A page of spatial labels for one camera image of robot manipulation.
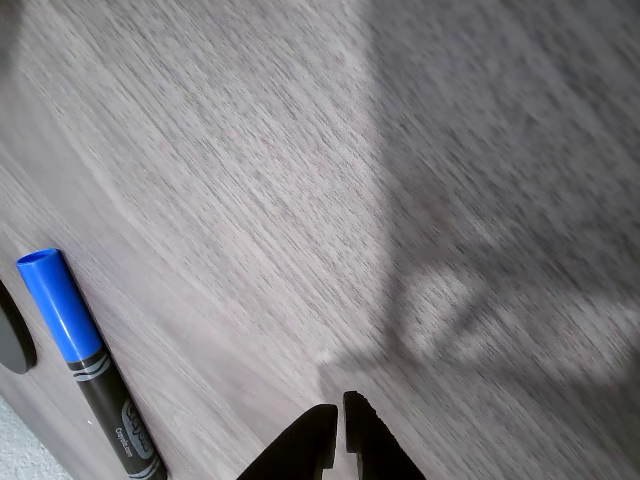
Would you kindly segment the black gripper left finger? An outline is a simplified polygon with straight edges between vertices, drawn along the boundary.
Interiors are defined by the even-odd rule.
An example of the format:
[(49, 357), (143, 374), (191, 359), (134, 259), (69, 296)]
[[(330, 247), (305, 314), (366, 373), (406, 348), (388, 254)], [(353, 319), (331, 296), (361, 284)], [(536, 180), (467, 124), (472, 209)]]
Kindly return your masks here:
[(318, 404), (291, 423), (238, 480), (321, 479), (335, 459), (338, 407)]

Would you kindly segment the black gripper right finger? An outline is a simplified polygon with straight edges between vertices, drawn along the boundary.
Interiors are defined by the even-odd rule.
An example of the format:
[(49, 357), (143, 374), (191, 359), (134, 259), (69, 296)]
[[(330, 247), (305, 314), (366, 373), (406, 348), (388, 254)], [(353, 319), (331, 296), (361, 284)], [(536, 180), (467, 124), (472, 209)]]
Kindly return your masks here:
[(346, 450), (356, 455), (359, 479), (424, 479), (369, 401), (357, 391), (343, 395)]

